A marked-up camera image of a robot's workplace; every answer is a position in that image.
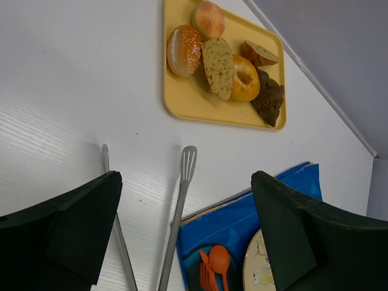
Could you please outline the seeded bread slice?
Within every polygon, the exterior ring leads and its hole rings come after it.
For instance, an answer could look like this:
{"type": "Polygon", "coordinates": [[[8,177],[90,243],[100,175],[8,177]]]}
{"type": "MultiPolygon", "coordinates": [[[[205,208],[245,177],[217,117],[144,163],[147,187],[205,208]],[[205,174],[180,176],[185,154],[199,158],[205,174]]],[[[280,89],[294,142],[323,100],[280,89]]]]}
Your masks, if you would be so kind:
{"type": "Polygon", "coordinates": [[[202,46],[202,62],[211,91],[228,101],[233,90],[233,53],[222,37],[207,40],[202,46]]]}

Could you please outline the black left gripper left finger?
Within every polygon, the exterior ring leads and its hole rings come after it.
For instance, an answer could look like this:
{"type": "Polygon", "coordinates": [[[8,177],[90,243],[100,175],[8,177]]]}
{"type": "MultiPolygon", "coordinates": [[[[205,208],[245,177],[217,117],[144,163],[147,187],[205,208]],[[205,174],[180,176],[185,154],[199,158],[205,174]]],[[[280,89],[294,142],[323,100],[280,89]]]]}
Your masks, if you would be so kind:
{"type": "Polygon", "coordinates": [[[90,290],[99,280],[122,191],[109,171],[1,217],[1,290],[90,290]]]}

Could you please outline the metal slotted tongs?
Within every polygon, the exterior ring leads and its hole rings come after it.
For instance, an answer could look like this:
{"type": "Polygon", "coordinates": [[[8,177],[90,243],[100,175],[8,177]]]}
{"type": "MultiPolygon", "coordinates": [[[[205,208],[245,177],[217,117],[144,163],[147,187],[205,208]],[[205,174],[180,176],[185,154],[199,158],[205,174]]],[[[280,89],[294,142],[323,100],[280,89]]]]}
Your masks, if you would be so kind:
{"type": "MultiPolygon", "coordinates": [[[[170,272],[172,269],[176,241],[178,238],[179,225],[182,218],[182,212],[184,210],[184,203],[186,200],[187,191],[195,171],[197,156],[198,156],[197,148],[193,145],[187,146],[182,150],[178,199],[176,202],[174,217],[171,225],[171,231],[169,235],[169,241],[167,244],[166,255],[165,255],[162,270],[161,270],[161,277],[160,277],[159,286],[158,286],[159,290],[167,290],[167,287],[169,284],[169,278],[170,278],[170,272]]],[[[135,275],[130,261],[127,245],[125,243],[124,234],[122,232],[119,216],[115,216],[114,226],[118,237],[119,248],[122,253],[122,261],[123,261],[124,271],[127,277],[128,288],[129,290],[137,290],[138,287],[136,284],[135,275]]]]}

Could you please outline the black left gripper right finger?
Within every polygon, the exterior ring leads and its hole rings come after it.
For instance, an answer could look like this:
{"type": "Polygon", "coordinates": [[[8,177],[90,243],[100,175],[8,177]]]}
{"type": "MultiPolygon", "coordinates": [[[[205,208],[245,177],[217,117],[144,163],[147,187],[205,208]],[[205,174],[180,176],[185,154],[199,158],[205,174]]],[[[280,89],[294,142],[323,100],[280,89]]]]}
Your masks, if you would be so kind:
{"type": "Polygon", "coordinates": [[[319,201],[263,171],[251,186],[277,290],[387,290],[387,221],[319,201]]]}

